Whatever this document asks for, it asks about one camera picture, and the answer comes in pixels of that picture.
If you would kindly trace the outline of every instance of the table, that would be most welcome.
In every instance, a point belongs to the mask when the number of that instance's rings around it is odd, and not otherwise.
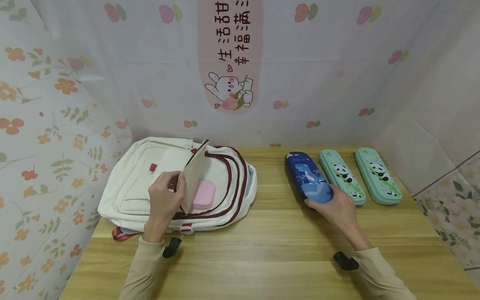
[[[345,239],[294,190],[285,154],[303,151],[316,160],[322,147],[238,148],[256,167],[258,192],[247,216],[223,229],[181,235],[179,252],[163,261],[154,299],[371,299],[353,272],[332,255],[351,251]],[[334,147],[367,191],[355,164],[358,147]],[[370,197],[358,219],[419,300],[479,299],[479,292],[390,170],[403,199],[384,206]],[[102,218],[61,299],[117,299],[137,238],[115,242],[115,226]]]

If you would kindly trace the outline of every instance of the backpack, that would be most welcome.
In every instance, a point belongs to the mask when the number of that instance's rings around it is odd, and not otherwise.
[[[183,170],[185,200],[168,226],[192,234],[196,230],[226,227],[243,218],[255,199],[257,174],[231,147],[211,147],[190,139],[148,137],[135,142],[113,168],[98,205],[117,235],[143,232],[150,214],[148,187],[164,171]],[[197,181],[215,184],[211,208],[192,208]]]

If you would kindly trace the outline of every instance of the beige sleeve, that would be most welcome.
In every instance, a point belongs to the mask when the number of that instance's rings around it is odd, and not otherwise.
[[[378,300],[416,300],[417,298],[398,278],[395,271],[380,254],[378,248],[354,252],[359,263],[356,272]]]
[[[160,271],[160,260],[165,246],[163,242],[152,244],[138,239],[138,248],[133,257],[127,279],[120,292],[120,300],[150,299]]]

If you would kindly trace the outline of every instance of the wall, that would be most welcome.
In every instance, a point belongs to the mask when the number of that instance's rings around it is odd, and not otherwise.
[[[480,9],[436,46],[408,103],[374,142],[480,288]]]
[[[131,137],[29,1],[0,1],[0,37],[0,299],[57,299]]]
[[[39,11],[60,45],[97,61],[91,91],[128,111],[135,140],[301,146],[381,131],[395,88],[464,1],[216,2],[42,0]]]

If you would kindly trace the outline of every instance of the black clip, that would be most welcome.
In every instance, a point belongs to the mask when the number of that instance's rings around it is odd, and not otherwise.
[[[360,268],[359,263],[353,258],[348,258],[343,252],[338,251],[333,255],[333,259],[336,261],[338,266],[345,271],[353,271]]]
[[[165,247],[165,250],[163,250],[163,258],[170,258],[175,253],[177,253],[178,248],[180,247],[181,239],[179,238],[172,238],[170,240],[170,244],[168,244],[167,247]]]

